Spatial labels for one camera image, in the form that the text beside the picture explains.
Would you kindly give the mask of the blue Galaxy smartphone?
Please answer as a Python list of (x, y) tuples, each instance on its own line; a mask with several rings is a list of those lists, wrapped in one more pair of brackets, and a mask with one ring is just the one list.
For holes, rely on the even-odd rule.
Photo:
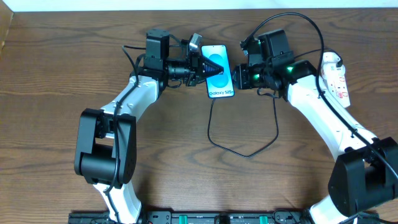
[(229, 67), (228, 52), (225, 45), (204, 45), (201, 47), (204, 57), (223, 69), (217, 68), (206, 79), (209, 98), (228, 98), (234, 96), (234, 87)]

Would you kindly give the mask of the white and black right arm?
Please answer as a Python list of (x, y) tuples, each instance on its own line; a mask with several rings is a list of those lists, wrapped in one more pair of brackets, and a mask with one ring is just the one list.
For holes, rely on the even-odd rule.
[(328, 195), (308, 211), (310, 223), (380, 223), (371, 209), (397, 198), (397, 143), (379, 139), (347, 111), (345, 66), (325, 49), (320, 68), (294, 55), (282, 29), (241, 42), (248, 62), (233, 72), (240, 90), (265, 88), (297, 108), (335, 160)]

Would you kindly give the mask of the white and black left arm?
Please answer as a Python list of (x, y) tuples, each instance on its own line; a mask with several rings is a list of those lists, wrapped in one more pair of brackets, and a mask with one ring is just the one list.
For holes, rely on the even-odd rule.
[(179, 40), (181, 58), (169, 56), (173, 35), (166, 30), (146, 33), (143, 54), (130, 59), (132, 72), (125, 89), (98, 110), (80, 115), (74, 170), (93, 185), (109, 208), (109, 220), (138, 223), (142, 204), (135, 194), (132, 176), (137, 161), (137, 122), (155, 103), (169, 81), (196, 86), (223, 72), (223, 67), (198, 51), (202, 36), (194, 33)]

